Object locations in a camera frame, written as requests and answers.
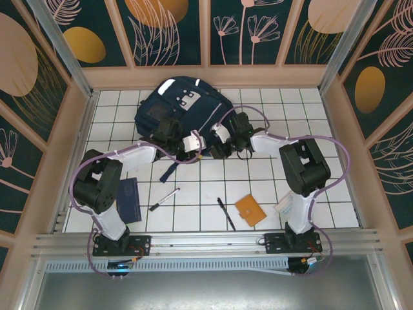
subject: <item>pen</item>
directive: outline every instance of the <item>pen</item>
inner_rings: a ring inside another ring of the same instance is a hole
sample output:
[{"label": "pen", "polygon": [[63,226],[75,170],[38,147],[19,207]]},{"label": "pen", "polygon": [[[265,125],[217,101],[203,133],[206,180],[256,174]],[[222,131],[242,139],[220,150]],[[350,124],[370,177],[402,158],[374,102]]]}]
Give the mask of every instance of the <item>pen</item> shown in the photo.
[{"label": "pen", "polygon": [[221,198],[218,197],[217,201],[218,201],[219,206],[221,207],[221,209],[224,210],[225,216],[227,217],[228,222],[230,222],[230,225],[231,225],[232,229],[233,229],[234,231],[236,231],[235,225],[234,225],[234,223],[232,223],[232,220],[231,220],[231,218],[230,218],[230,215],[228,214],[227,208],[225,208],[225,206],[224,206]]},{"label": "pen", "polygon": [[177,188],[176,190],[174,190],[170,194],[166,195],[165,198],[162,198],[158,203],[155,203],[153,206],[151,206],[151,208],[149,208],[149,211],[153,211],[156,208],[158,208],[161,205],[161,203],[164,203],[167,199],[171,198],[174,194],[179,192],[179,190],[180,190],[180,188]]}]

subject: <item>black mounting plate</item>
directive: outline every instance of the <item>black mounting plate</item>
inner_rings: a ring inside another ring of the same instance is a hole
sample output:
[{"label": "black mounting plate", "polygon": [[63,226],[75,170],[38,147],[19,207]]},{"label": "black mounting plate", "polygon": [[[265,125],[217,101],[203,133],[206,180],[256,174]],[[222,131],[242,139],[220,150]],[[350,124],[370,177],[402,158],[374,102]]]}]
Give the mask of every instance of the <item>black mounting plate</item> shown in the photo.
[{"label": "black mounting plate", "polygon": [[[308,237],[308,240],[319,252],[323,251],[323,247],[321,246],[320,235],[317,232],[313,232]],[[291,249],[291,247],[285,240],[285,234],[282,232],[277,234],[264,234],[264,242],[265,251],[267,252],[267,254],[313,252],[313,250],[307,242],[305,242],[302,246],[297,246],[295,249]]]},{"label": "black mounting plate", "polygon": [[96,257],[101,256],[137,256],[135,249],[139,250],[139,247],[144,249],[143,256],[148,256],[150,252],[151,236],[129,236],[129,245],[123,253],[113,253],[108,250],[103,243],[103,238],[97,236],[95,238],[95,245],[92,255]]}]

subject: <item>orange wallet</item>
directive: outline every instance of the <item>orange wallet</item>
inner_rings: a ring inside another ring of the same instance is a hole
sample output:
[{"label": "orange wallet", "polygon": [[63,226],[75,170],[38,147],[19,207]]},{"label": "orange wallet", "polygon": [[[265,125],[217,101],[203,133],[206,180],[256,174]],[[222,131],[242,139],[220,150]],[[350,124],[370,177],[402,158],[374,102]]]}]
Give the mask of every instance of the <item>orange wallet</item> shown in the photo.
[{"label": "orange wallet", "polygon": [[247,221],[248,225],[251,227],[267,217],[251,195],[246,195],[243,199],[235,202],[235,206],[239,211],[239,215]]}]

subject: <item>navy backpack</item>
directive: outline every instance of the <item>navy backpack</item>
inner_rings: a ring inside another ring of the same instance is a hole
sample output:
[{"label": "navy backpack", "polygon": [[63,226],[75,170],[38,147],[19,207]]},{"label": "navy backpack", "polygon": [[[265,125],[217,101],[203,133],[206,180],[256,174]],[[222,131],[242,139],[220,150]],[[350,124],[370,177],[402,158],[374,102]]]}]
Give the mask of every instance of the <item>navy backpack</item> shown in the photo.
[{"label": "navy backpack", "polygon": [[[141,102],[135,117],[136,129],[143,137],[149,137],[162,119],[176,119],[182,126],[182,138],[190,136],[191,130],[197,130],[205,138],[206,149],[202,154],[208,156],[211,146],[219,142],[210,129],[232,108],[231,101],[208,83],[194,77],[176,76],[162,82]],[[234,134],[230,119],[235,115],[232,111],[222,122],[230,135]],[[161,181],[166,181],[176,167],[177,164],[173,164]]]}]

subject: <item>dark blue notebook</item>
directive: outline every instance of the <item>dark blue notebook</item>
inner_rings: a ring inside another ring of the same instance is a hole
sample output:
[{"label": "dark blue notebook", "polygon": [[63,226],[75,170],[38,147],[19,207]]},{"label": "dark blue notebook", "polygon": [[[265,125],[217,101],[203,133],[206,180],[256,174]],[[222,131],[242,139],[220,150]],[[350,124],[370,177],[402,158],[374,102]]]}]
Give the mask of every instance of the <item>dark blue notebook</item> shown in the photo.
[{"label": "dark blue notebook", "polygon": [[125,224],[142,220],[137,178],[121,180],[117,190],[116,209]]}]

